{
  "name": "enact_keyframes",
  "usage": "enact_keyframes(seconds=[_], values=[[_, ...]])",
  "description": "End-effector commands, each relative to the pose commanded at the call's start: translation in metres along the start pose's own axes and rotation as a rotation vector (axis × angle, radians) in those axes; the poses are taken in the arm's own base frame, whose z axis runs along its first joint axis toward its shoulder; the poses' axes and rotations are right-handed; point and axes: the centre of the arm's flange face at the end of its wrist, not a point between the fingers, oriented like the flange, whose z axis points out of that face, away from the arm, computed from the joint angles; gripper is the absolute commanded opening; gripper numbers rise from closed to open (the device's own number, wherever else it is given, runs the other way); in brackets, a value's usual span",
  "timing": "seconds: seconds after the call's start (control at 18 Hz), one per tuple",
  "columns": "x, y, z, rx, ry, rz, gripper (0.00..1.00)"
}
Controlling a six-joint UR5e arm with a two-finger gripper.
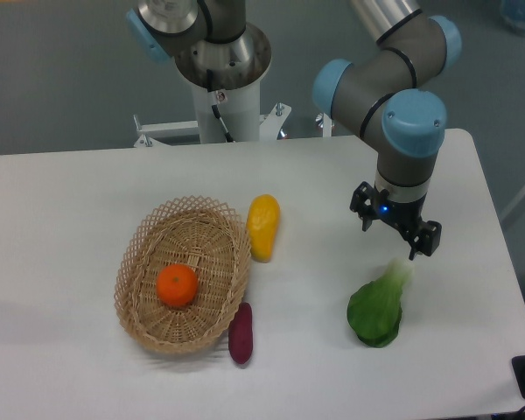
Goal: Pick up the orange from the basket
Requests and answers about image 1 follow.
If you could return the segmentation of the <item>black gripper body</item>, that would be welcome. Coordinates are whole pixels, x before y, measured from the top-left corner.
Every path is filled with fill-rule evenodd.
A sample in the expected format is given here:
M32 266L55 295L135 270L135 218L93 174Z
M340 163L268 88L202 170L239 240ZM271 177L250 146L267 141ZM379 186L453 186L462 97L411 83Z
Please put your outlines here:
M371 221L381 221L395 229L403 239L416 241L421 234L422 208L427 182L401 186L376 180L371 200Z

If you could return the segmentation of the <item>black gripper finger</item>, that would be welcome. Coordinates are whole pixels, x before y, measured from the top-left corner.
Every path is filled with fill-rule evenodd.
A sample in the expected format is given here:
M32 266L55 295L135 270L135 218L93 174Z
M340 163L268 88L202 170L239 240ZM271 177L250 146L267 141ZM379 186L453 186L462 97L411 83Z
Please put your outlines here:
M413 261L420 254L432 256L441 241L442 225L434 220L420 220L417 229L408 239L409 259Z
M375 220L372 198L375 189L367 182L362 182L353 192L349 209L358 215L362 230L367 231Z

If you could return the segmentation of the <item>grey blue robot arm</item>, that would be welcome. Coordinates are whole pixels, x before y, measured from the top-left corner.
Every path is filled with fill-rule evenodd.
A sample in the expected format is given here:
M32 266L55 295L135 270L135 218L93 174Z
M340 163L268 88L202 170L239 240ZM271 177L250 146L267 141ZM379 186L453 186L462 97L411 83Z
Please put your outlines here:
M319 71L312 99L319 111L377 152L373 183L354 191L350 208L364 228L374 221L395 229L412 255L432 255L438 222L422 208L445 139L443 102L423 90L462 50L455 24L427 17L414 1L355 1L353 9L379 47L357 66L335 59ZM174 60L200 95L197 122L205 143L257 140L260 102L239 100L270 67L266 35L250 24L243 1L141 1L126 15L146 54Z

